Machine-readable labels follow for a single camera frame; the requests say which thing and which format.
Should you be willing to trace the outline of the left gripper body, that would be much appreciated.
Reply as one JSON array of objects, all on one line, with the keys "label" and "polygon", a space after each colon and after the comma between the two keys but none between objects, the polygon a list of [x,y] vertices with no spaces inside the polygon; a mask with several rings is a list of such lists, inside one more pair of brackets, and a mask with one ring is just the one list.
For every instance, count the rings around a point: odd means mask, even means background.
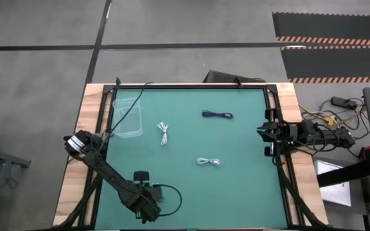
[{"label": "left gripper body", "polygon": [[133,181],[138,187],[149,187],[150,175],[148,171],[135,171]]}]

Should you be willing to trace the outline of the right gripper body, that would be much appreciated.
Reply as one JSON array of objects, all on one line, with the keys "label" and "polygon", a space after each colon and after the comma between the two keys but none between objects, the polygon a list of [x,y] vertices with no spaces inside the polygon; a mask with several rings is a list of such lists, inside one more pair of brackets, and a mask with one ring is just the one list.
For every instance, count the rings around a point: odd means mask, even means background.
[{"label": "right gripper body", "polygon": [[288,144],[289,126],[284,122],[281,110],[278,108],[266,109],[265,119],[267,119],[267,122],[277,122],[277,129],[269,132],[277,134],[277,141],[269,142],[271,145],[265,148],[265,156],[276,157],[277,154],[288,156],[290,154],[290,148]]}]

